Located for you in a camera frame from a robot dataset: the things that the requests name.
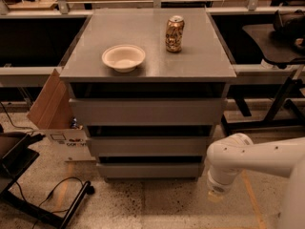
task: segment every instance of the concrete floor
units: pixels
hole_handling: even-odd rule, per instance
[[[269,102],[252,102],[254,118],[263,117]],[[17,126],[32,126],[26,110],[8,107]],[[234,107],[225,113],[228,120],[242,119]],[[5,132],[15,131],[0,110],[0,123]],[[254,141],[301,137],[303,128],[283,128],[245,132]],[[217,127],[215,139],[223,137]],[[205,169],[201,178],[194,180],[117,180],[105,182],[98,174],[94,161],[65,162],[45,138],[31,145],[40,157],[19,179],[25,198],[38,205],[50,190],[65,177],[90,180],[95,194],[85,196],[69,228],[124,228],[124,229],[275,229],[281,201],[288,179],[256,172],[243,171],[232,191],[222,202],[208,200]],[[42,205],[51,211],[66,209],[74,199],[80,184],[77,180],[62,183],[53,197]],[[17,186],[11,188],[19,195]],[[0,202],[0,228],[52,228]]]

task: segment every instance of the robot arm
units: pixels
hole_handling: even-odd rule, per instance
[[[236,176],[248,169],[288,177],[278,229],[305,228],[305,138],[253,144],[243,134],[228,136],[213,143],[207,154],[210,161],[208,187],[214,195],[228,193]]]

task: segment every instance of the drawer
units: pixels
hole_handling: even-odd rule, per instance
[[[103,178],[197,178],[204,164],[96,164]]]
[[[213,99],[71,99],[84,125],[214,125],[226,101]]]
[[[208,137],[97,137],[87,140],[92,156],[204,156]]]

